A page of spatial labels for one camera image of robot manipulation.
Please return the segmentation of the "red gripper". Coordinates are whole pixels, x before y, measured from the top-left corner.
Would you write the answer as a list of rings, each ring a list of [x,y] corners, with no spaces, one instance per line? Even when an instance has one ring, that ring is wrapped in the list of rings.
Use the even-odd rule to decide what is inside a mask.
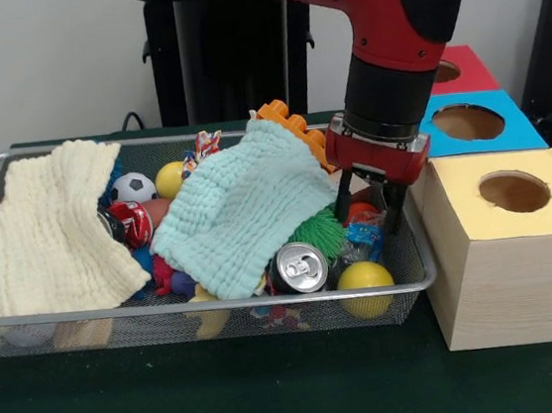
[[[350,182],[352,171],[389,181],[383,186],[385,202],[384,231],[394,235],[399,228],[407,185],[412,185],[426,164],[430,148],[429,135],[420,133],[411,142],[383,142],[366,138],[354,132],[345,122],[345,116],[334,114],[326,130],[326,160],[338,170],[339,182],[335,201],[335,218],[346,223],[351,204]]]

